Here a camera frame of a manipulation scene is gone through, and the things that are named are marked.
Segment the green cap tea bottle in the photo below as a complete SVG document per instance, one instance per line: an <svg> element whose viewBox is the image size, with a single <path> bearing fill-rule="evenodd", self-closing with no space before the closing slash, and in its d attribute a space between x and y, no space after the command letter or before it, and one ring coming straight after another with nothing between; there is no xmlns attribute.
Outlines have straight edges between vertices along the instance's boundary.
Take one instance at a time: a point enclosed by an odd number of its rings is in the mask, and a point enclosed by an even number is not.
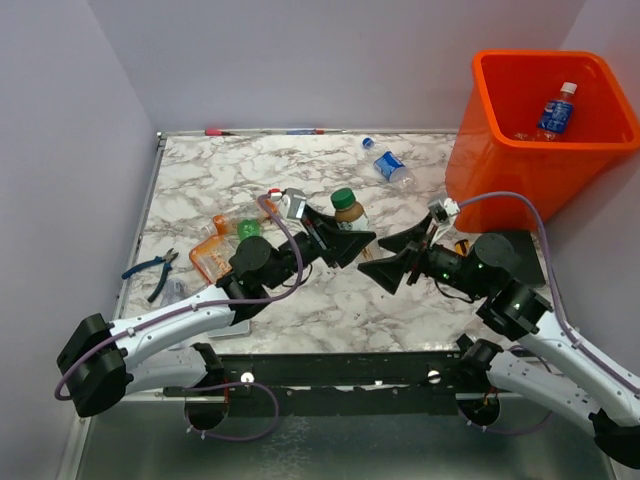
<svg viewBox="0 0 640 480"><path fill-rule="evenodd" d="M335 221L341 230L368 231L369 221L364 207L357 201L352 189L341 188L331 194Z"/></svg>

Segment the green plastic bottle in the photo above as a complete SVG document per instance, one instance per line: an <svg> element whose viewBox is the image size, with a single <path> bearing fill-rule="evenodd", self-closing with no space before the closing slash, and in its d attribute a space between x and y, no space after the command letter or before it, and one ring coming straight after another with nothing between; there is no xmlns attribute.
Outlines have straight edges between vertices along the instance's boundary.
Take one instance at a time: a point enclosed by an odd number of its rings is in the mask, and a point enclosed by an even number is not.
<svg viewBox="0 0 640 480"><path fill-rule="evenodd" d="M261 223L256 219L245 219L237 224L236 233L240 241L262 235Z"/></svg>

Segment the large orange label bottle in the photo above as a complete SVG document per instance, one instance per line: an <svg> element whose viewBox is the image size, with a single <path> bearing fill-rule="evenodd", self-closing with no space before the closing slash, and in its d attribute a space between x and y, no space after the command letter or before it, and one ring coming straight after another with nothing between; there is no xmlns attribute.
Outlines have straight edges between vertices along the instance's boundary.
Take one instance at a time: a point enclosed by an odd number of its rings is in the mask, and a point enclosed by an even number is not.
<svg viewBox="0 0 640 480"><path fill-rule="evenodd" d="M189 252L189 259L207 284L231 271L230 258L234 255L237 242L226 235L211 235Z"/></svg>

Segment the small blue label bottle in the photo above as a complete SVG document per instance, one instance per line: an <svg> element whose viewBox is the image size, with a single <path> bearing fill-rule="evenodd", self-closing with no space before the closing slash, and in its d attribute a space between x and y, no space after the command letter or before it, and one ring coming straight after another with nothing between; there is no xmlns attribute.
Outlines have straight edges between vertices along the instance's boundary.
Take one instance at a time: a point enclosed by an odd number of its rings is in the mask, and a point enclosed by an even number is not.
<svg viewBox="0 0 640 480"><path fill-rule="evenodd" d="M536 131L531 137L532 141L551 142L563 136L572 117L573 97L577 89L576 83L563 83L559 94L546 103L537 122Z"/></svg>

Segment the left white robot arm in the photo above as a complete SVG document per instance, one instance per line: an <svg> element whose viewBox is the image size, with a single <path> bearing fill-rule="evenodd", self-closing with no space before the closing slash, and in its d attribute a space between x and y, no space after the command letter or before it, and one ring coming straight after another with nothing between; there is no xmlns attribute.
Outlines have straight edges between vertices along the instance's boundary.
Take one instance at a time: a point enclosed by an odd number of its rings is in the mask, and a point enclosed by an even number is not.
<svg viewBox="0 0 640 480"><path fill-rule="evenodd" d="M145 361L199 334L253 318L291 296L315 260L343 268L376 238L370 231L341 230L310 206L300 222L303 231L287 233L278 248L261 236L242 240L230 271L184 300L138 317L106 321L96 313L81 320L56 359L61 378L55 399L92 417L128 394L157 387L156 375L138 370Z"/></svg>

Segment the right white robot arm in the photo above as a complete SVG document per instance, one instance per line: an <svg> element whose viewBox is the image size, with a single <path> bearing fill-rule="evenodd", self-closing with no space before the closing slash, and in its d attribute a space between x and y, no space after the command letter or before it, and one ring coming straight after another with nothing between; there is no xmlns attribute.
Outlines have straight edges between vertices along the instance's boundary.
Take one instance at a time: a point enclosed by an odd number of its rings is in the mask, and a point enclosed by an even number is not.
<svg viewBox="0 0 640 480"><path fill-rule="evenodd" d="M616 462L639 466L639 378L563 322L558 308L513 272L519 257L497 233L480 235L461 255L436 243L436 230L420 224L381 240L393 256L364 262L360 272L388 293L425 276L482 304L477 315L495 333L550 362L557 374L527 366L486 340L464 353L461 383L481 391L487 385L520 394L561 415L591 435Z"/></svg>

